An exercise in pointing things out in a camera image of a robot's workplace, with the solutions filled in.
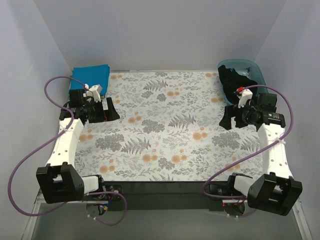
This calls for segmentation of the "black t shirt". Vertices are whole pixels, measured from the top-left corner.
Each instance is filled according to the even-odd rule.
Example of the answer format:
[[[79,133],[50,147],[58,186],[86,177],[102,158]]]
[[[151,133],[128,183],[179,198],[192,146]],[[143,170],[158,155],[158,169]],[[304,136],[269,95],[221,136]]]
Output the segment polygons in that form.
[[[239,98],[235,94],[235,91],[238,88],[258,84],[256,81],[249,79],[247,76],[238,74],[234,68],[226,68],[225,65],[221,65],[218,68],[218,73],[223,92],[227,100],[232,105],[236,105],[239,102]]]

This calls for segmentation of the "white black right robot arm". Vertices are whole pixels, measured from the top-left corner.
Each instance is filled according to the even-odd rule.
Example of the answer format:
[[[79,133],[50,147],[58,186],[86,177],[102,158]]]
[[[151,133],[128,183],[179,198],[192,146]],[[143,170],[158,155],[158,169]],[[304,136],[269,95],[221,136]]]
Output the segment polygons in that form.
[[[237,90],[239,102],[226,106],[219,125],[226,130],[253,125],[258,133],[260,146],[265,148],[262,154],[263,173],[260,178],[233,173],[228,178],[227,195],[237,199],[241,195],[247,198],[252,209],[258,209],[286,216],[302,193],[300,181],[294,180],[289,168],[285,141],[280,139],[285,133],[285,118],[277,113],[277,96],[273,93],[260,93],[253,101],[249,89]]]

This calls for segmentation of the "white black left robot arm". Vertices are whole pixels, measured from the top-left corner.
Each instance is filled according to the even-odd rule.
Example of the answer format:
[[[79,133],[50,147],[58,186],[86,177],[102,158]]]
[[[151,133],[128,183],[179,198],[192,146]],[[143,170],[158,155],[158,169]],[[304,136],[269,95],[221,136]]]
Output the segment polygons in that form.
[[[100,175],[80,176],[75,170],[76,149],[85,123],[120,119],[112,99],[101,98],[101,90],[98,84],[69,92],[69,101],[63,105],[59,116],[60,136],[46,165],[36,171],[37,181],[48,204],[81,201],[87,194],[95,200],[106,196],[106,187]]]

